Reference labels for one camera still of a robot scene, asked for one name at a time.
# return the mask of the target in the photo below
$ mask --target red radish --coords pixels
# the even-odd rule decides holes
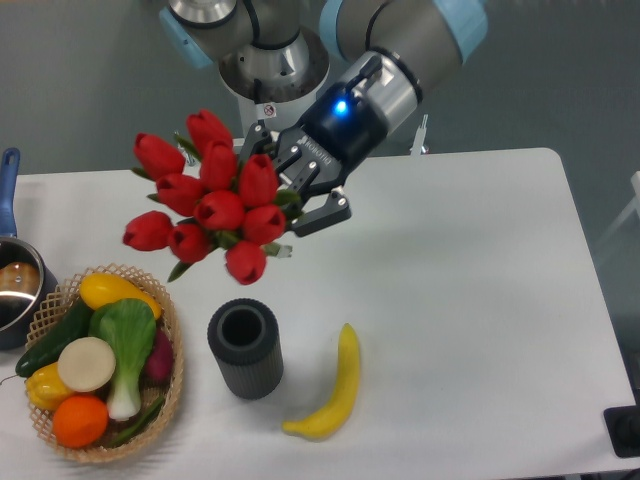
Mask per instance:
[[[158,328],[153,342],[153,350],[144,365],[144,373],[151,380],[165,382],[173,369],[173,347],[167,335]]]

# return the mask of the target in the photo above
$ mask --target bok choy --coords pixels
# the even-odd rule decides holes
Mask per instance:
[[[144,301],[126,298],[96,310],[89,333],[109,344],[116,370],[107,397],[109,417],[124,421],[140,411],[140,373],[153,348],[156,321]]]

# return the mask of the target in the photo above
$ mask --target gray floor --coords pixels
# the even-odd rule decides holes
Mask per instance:
[[[129,168],[137,132],[168,138],[203,107],[240,136],[216,71],[190,70],[167,44],[164,3],[0,2],[0,149],[21,149],[22,173]],[[376,153],[405,153],[424,113],[434,153],[552,148],[593,250],[640,170],[640,2],[488,0],[487,11],[485,43]],[[344,69],[332,61],[331,78]],[[639,235],[622,231],[599,269],[626,357],[640,351]]]

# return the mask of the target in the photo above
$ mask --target green cucumber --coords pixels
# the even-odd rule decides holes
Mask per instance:
[[[91,315],[93,310],[78,297],[64,317],[42,337],[42,340],[20,357],[16,364],[16,374],[28,378],[36,370],[57,361],[64,347],[78,338],[87,336]]]

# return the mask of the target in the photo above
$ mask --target red tulip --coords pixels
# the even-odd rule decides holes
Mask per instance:
[[[156,210],[143,213],[127,224],[122,243],[143,252],[161,250],[167,246],[172,229],[166,213]]]
[[[196,263],[211,251],[211,242],[195,223],[176,225],[169,234],[169,248],[184,263]]]
[[[261,207],[273,202],[278,190],[278,177],[269,155],[252,155],[242,168],[238,193],[247,207]]]
[[[260,279],[267,266],[267,256],[255,243],[241,240],[227,250],[227,270],[242,285]]]
[[[182,173],[184,169],[185,160],[178,149],[155,135],[139,133],[133,153],[154,180],[169,173]]]
[[[236,230],[244,220],[244,205],[235,193],[218,190],[202,197],[194,216],[209,230]]]
[[[238,173],[236,154],[227,145],[211,142],[202,157],[200,181],[209,190],[228,190]]]
[[[258,245],[266,245],[282,236],[285,223],[284,213],[273,204],[254,208],[244,217],[243,238]]]
[[[190,217],[198,200],[205,193],[197,178],[181,173],[170,173],[156,182],[158,199],[180,215]]]
[[[217,142],[233,148],[231,132],[218,117],[208,110],[200,110],[198,114],[187,117],[187,130],[198,151],[204,155],[209,142]]]

